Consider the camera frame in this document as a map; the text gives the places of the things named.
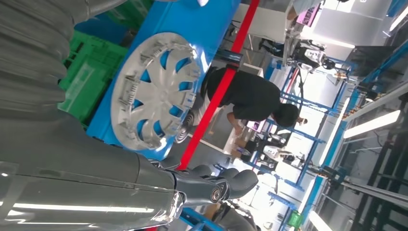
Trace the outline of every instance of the black shirt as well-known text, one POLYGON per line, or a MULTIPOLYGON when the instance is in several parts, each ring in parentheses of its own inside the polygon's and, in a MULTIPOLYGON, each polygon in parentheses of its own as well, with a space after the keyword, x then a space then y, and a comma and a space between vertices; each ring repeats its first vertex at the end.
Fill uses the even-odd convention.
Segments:
MULTIPOLYGON (((207 93, 212 99, 226 68, 214 71, 208 76, 207 93)), ((238 71, 219 107, 234 105, 233 113, 236 119, 262 121, 272 112, 279 109, 280 89, 268 80, 244 71, 238 71)))

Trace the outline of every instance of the pink sign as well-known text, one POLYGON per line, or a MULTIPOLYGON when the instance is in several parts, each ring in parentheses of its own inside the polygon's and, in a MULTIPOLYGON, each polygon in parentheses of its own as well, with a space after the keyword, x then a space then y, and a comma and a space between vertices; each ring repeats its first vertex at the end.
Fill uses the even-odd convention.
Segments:
POLYGON ((305 11, 303 13, 301 13, 297 17, 296 22, 300 23, 300 24, 303 24, 305 26, 311 27, 312 24, 313 24, 313 21, 316 18, 316 14, 318 13, 319 9, 320 9, 320 4, 315 6, 315 7, 310 8, 309 10, 307 10, 307 11, 305 11))

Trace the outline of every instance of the red bar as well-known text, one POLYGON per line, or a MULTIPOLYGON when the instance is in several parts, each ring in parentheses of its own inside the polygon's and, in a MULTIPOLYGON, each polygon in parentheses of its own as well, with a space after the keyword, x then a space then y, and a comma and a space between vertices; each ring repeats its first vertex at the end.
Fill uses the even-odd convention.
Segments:
MULTIPOLYGON (((232 45, 232 51, 233 52, 241 52, 241 49, 243 47, 243 43, 245 42, 246 35, 248 34, 249 27, 251 25, 252 19, 254 18, 256 9, 258 7, 259 0, 252 0, 251 5, 249 6, 249 9, 243 19, 243 22, 241 24, 241 28, 238 31, 237 38, 234 41, 234 44, 232 45)), ((184 152, 183 157, 181 158, 181 165, 179 169, 186 169, 193 154, 195 149, 197 148, 198 143, 200 142, 200 139, 203 137, 208 124, 211 121, 211 117, 213 116, 216 108, 220 104, 222 97, 224 96, 225 92, 228 89, 228 86, 230 85, 232 78, 234 77, 236 71, 232 69, 227 69, 225 72, 224 77, 222 78, 213 98, 211 99, 211 102, 205 111, 203 118, 200 122, 200 124, 197 126, 197 129, 195 130, 195 133, 193 134, 186 151, 184 152)))

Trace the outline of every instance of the small green bin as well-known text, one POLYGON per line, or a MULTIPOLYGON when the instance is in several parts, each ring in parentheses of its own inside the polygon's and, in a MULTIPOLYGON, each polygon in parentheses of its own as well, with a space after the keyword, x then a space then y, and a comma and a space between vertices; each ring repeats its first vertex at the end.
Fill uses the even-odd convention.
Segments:
POLYGON ((128 50, 77 31, 70 47, 64 61, 68 74, 59 83, 66 91, 65 102, 58 108, 88 126, 128 50))

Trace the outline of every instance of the light tube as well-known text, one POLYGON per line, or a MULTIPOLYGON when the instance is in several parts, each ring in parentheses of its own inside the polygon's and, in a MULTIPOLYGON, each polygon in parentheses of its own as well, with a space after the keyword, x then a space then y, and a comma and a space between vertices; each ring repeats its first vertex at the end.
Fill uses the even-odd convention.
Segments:
POLYGON ((383 127, 385 125, 392 124, 398 120, 399 114, 401 113, 400 110, 395 112, 388 113, 386 115, 380 116, 376 119, 370 120, 364 124, 355 126, 354 128, 350 128, 345 131, 344 139, 359 135, 361 133, 374 130, 376 128, 383 127))
POLYGON ((309 214, 309 220, 318 231, 333 231, 315 211, 309 214))
POLYGON ((408 6, 405 8, 405 10, 393 21, 390 27, 390 31, 393 31, 396 26, 405 18, 405 16, 408 14, 408 6))

